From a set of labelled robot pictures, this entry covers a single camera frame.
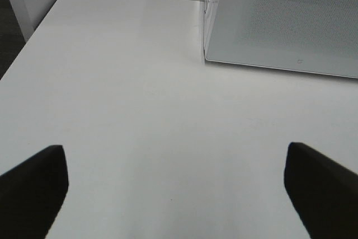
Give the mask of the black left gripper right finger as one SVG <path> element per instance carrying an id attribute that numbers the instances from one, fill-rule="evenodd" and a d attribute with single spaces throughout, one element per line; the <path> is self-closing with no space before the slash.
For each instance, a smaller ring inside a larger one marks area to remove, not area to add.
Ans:
<path id="1" fill-rule="evenodd" d="M 357 238 L 357 174 L 304 143 L 288 146 L 285 190 L 310 238 Z"/>

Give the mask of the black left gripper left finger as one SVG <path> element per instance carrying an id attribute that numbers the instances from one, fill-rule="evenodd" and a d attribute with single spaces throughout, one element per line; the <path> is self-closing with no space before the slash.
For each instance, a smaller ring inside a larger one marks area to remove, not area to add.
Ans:
<path id="1" fill-rule="evenodd" d="M 69 188 L 65 151 L 48 146 L 1 175 L 1 238 L 45 238 Z"/>

